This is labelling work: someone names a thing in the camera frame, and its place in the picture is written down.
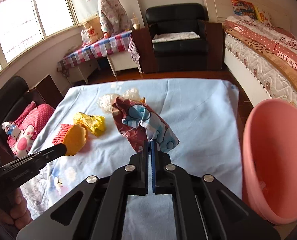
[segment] silver bolt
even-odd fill
[[[167,164],[165,166],[165,169],[167,169],[168,171],[173,171],[176,169],[176,166],[174,164]]]
[[[126,165],[125,166],[125,170],[126,171],[133,171],[133,170],[135,170],[135,166],[132,165],[132,164]]]
[[[87,178],[86,178],[86,182],[87,183],[90,183],[90,184],[92,184],[92,183],[95,183],[97,181],[97,177],[96,176],[88,176]]]
[[[212,182],[214,180],[214,177],[212,175],[207,174],[203,177],[203,179],[206,182]]]

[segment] pink trash bin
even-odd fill
[[[251,111],[243,136],[251,208],[279,225],[297,220],[297,108],[267,99]]]

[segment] checkered tablecloth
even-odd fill
[[[138,63],[139,54],[132,38],[132,31],[122,32],[108,39],[102,39],[84,48],[80,48],[65,56],[57,63],[57,71],[68,75],[68,69],[78,66],[90,59],[106,57],[114,53],[128,51],[135,63]]]

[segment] red and blue plastic wrapper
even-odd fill
[[[143,150],[144,141],[156,139],[157,150],[169,152],[179,140],[169,125],[145,103],[117,97],[113,118],[120,134],[127,138],[136,152]]]

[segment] finger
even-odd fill
[[[31,213],[27,209],[25,214],[21,218],[15,220],[15,226],[19,230],[21,230],[24,226],[29,224],[30,220],[31,220]]]
[[[0,222],[13,225],[14,221],[13,219],[2,209],[0,209]]]
[[[17,188],[15,190],[14,199],[15,199],[15,203],[17,205],[21,203],[21,201],[23,199],[23,194],[22,194],[22,191],[20,190],[20,188]]]
[[[22,217],[27,210],[27,202],[25,198],[22,198],[21,203],[14,206],[10,211],[10,216],[14,219]]]

